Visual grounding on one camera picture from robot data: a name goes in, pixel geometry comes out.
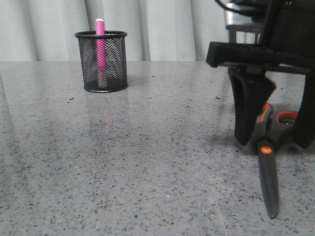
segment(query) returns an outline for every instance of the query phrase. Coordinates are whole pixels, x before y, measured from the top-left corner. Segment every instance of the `granite countertop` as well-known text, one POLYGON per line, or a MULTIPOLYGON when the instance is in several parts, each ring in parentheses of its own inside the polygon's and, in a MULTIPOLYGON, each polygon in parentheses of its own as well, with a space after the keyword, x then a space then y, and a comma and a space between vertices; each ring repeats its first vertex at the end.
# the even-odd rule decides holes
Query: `granite countertop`
MULTIPOLYGON (((0 62, 0 235, 315 234, 315 145, 279 150, 269 219, 226 68, 143 61, 127 74, 128 88, 92 93, 80 62, 0 62)), ((298 110, 303 77, 270 75, 270 103, 298 110)))

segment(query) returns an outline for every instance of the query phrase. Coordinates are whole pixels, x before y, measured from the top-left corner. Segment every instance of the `white curtain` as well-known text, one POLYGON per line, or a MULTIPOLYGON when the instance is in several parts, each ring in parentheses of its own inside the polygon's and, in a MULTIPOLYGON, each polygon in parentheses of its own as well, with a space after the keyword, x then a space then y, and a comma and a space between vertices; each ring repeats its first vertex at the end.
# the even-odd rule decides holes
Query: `white curtain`
POLYGON ((80 60, 74 34, 126 31, 127 60, 205 60, 210 41, 227 41, 213 0, 0 0, 0 61, 80 60))

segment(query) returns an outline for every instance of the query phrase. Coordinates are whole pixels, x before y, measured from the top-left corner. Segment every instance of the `scissor handle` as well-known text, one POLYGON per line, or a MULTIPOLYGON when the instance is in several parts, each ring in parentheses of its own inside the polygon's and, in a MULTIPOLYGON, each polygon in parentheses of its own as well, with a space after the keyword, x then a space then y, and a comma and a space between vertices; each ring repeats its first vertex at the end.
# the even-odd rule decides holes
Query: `scissor handle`
POLYGON ((270 105, 269 103, 266 103, 264 107, 262 108, 261 114, 257 117, 256 123, 262 123, 262 122, 268 121, 273 111, 274 109, 272 105, 270 105))
POLYGON ((273 119, 268 134, 268 140, 273 143, 275 149, 290 137, 298 112, 282 111, 273 119))
POLYGON ((290 119, 290 120, 296 120, 298 115, 298 112, 293 111, 283 111, 277 114, 277 121, 282 123, 282 120, 290 119))

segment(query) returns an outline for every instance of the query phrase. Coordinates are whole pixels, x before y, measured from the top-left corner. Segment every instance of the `pen holder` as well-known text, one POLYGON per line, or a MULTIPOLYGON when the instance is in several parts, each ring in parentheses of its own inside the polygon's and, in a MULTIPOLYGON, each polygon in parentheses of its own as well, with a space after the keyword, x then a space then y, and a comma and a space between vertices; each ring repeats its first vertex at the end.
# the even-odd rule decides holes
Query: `pen holder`
POLYGON ((127 88, 126 32, 78 32, 84 89, 90 92, 114 92, 127 88))

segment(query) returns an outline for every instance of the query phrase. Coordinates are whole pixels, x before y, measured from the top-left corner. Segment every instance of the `pink marker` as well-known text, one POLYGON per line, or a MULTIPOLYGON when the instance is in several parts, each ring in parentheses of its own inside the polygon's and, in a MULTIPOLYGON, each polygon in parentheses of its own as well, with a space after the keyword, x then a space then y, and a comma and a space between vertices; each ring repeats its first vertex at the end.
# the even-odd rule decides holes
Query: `pink marker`
MULTIPOLYGON (((105 35, 105 23, 102 19, 95 21, 96 35, 105 35)), ((100 88, 107 87, 106 80, 106 41, 105 39, 96 40, 96 59, 98 67, 97 82, 100 88)))

